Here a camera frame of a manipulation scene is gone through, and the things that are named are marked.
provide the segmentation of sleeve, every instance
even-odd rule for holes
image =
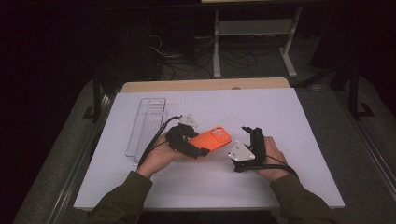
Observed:
[[[87,224],[135,223],[151,186],[149,179],[135,172],[129,173],[122,185],[107,193],[93,208]]]
[[[306,190],[295,175],[271,183],[280,204],[280,215],[291,224],[336,223],[332,210],[319,196]]]

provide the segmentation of orange phone case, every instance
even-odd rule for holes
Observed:
[[[231,142],[231,136],[220,126],[193,137],[189,142],[198,148],[215,150]]]

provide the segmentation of gray floor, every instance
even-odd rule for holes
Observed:
[[[222,60],[220,60],[222,78],[286,77],[290,84],[295,84],[320,71],[308,66],[318,43],[315,38],[297,38],[291,47],[290,57],[299,75],[297,78],[289,78],[277,51],[284,37],[266,37],[260,40],[262,42],[259,46],[255,39],[241,41],[255,43],[252,44],[255,56],[246,57],[247,61],[236,60],[233,57],[234,52],[226,50],[232,43],[224,44],[221,52]],[[250,52],[252,46],[237,51],[238,55]],[[198,64],[205,65],[207,70],[178,64],[174,65],[176,71],[174,77],[209,78],[209,74],[212,73],[211,55],[205,54],[199,58]],[[165,66],[163,72],[173,73],[169,66]],[[163,75],[162,79],[171,76]],[[373,86],[361,79],[360,101],[368,104],[375,116],[361,118],[361,121],[357,122],[346,109],[347,90],[330,90],[328,84],[331,78],[331,76],[325,77],[315,85],[296,91],[323,157],[346,204],[345,208],[335,209],[334,214],[339,223],[395,223],[395,199],[371,159],[367,141],[361,137],[360,131],[360,127],[364,128],[389,169],[396,171],[395,118],[381,103]],[[88,83],[78,97],[15,223],[84,223],[87,214],[74,209],[72,205],[89,164],[89,155],[87,156],[86,152],[90,149],[94,137],[100,132],[102,127],[100,123],[103,123],[93,124],[91,119],[82,118],[87,107],[90,106],[92,106],[92,84]]]

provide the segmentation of table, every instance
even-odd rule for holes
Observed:
[[[249,81],[254,89],[247,89]],[[196,90],[200,83],[204,83],[204,91]],[[271,87],[269,83],[276,88],[263,89]],[[149,91],[150,84],[161,88],[160,91]],[[125,151],[137,105],[142,98],[156,97],[166,98],[169,117],[192,113],[199,124],[195,129],[198,133],[220,125],[233,140],[249,144],[249,136],[241,127],[263,128],[264,135],[275,138],[308,190],[320,196],[331,208],[345,206],[295,90],[289,88],[283,78],[244,78],[127,83],[122,93],[116,96],[74,204],[76,208],[90,211],[107,192],[121,184],[131,170],[135,170],[133,159],[126,157]],[[145,209],[278,208],[276,197],[263,178],[253,171],[240,174],[233,171],[233,163],[228,158],[232,146],[233,143],[196,161],[175,161],[160,171],[151,178],[154,185],[145,201]]]

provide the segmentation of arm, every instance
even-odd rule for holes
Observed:
[[[265,137],[264,142],[268,156],[286,163],[272,137]],[[266,159],[268,164],[280,164],[279,161]],[[329,206],[319,196],[306,190],[296,176],[279,169],[259,170],[257,173],[271,183],[280,204],[280,215],[289,223],[336,223]]]
[[[109,193],[97,204],[87,223],[135,223],[143,211],[143,203],[152,186],[152,175],[165,168],[173,160],[186,158],[166,144],[162,135],[155,148],[136,172],[129,173],[124,183]]]

